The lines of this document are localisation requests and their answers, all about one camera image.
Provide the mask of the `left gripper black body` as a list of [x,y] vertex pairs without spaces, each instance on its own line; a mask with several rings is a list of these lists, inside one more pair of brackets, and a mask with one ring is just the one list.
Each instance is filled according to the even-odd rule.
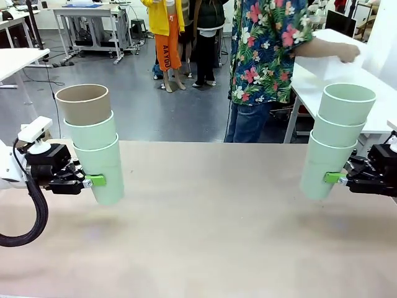
[[60,176],[60,171],[71,159],[71,153],[65,144],[48,145],[49,149],[43,153],[27,152],[24,155],[27,180],[41,188],[46,188],[53,178]]

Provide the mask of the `person's left hand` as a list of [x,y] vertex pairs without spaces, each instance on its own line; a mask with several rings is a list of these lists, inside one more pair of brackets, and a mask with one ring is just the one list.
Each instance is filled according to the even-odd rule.
[[352,63],[360,55],[360,49],[356,45],[340,43],[337,56],[343,63]]

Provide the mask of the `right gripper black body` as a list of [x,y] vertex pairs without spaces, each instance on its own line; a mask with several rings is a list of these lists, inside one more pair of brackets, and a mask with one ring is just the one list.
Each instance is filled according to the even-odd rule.
[[396,152],[389,144],[373,145],[368,153],[375,169],[375,194],[396,197]]

